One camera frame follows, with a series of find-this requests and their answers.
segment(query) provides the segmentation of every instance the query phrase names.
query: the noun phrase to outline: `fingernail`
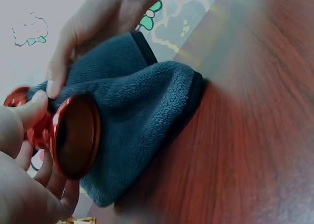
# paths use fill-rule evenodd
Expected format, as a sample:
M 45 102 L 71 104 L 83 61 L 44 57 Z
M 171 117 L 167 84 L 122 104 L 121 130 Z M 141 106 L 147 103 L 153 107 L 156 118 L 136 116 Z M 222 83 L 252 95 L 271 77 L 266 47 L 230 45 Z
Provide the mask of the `fingernail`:
M 47 94 L 50 98 L 56 98 L 59 93 L 59 84 L 55 81 L 48 80 L 47 83 Z
M 34 102 L 42 102 L 47 98 L 47 94 L 46 92 L 44 92 L 43 90 L 39 90 L 37 91 L 33 97 L 32 97 L 32 101 Z

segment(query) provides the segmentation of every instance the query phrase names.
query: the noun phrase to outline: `green bow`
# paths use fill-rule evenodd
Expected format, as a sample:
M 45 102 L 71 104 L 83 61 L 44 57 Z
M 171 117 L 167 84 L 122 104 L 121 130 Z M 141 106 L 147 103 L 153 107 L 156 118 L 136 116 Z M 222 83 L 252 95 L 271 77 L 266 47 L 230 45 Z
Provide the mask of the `green bow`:
M 146 13 L 144 14 L 143 18 L 139 23 L 139 28 L 144 27 L 148 31 L 152 30 L 154 27 L 153 17 L 155 16 L 155 13 L 160 11 L 161 9 L 162 2 L 158 1 L 149 10 L 146 11 Z
M 46 42 L 46 39 L 43 37 L 43 36 L 40 36 L 38 38 L 29 38 L 27 39 L 27 43 L 29 46 L 32 46 L 34 45 L 36 42 L 41 42 L 41 43 L 45 43 Z

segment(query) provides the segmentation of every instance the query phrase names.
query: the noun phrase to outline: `red metal cup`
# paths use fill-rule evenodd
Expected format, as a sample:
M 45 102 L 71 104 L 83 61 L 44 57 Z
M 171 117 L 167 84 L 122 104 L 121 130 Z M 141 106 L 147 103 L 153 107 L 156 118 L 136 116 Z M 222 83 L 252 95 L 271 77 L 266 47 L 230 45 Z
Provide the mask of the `red metal cup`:
M 7 96 L 5 106 L 19 107 L 27 103 L 29 87 L 20 87 Z M 36 149 L 51 152 L 57 168 L 71 180 L 78 180 L 94 164 L 100 140 L 100 116 L 95 102 L 86 95 L 65 100 L 56 113 L 49 112 L 24 139 Z

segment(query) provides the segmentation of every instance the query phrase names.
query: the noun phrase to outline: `wooden table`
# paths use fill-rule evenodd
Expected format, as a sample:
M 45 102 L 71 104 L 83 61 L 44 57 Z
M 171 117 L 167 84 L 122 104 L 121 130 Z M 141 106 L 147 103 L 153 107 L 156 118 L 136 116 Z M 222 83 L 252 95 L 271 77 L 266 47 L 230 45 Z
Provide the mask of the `wooden table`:
M 314 223 L 314 0 L 217 0 L 175 60 L 208 78 L 204 98 L 119 210 Z

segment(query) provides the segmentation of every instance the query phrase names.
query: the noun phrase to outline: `cloth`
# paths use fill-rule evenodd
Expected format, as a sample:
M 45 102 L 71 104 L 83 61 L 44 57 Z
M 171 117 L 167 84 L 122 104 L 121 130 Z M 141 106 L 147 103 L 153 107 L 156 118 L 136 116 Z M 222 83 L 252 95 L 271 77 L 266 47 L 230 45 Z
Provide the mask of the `cloth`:
M 46 84 L 31 88 L 28 99 Z M 157 63 L 143 35 L 128 33 L 75 62 L 53 107 L 84 93 L 98 105 L 102 132 L 95 163 L 80 184 L 98 206 L 108 206 L 190 118 L 202 93 L 202 76 L 178 62 Z

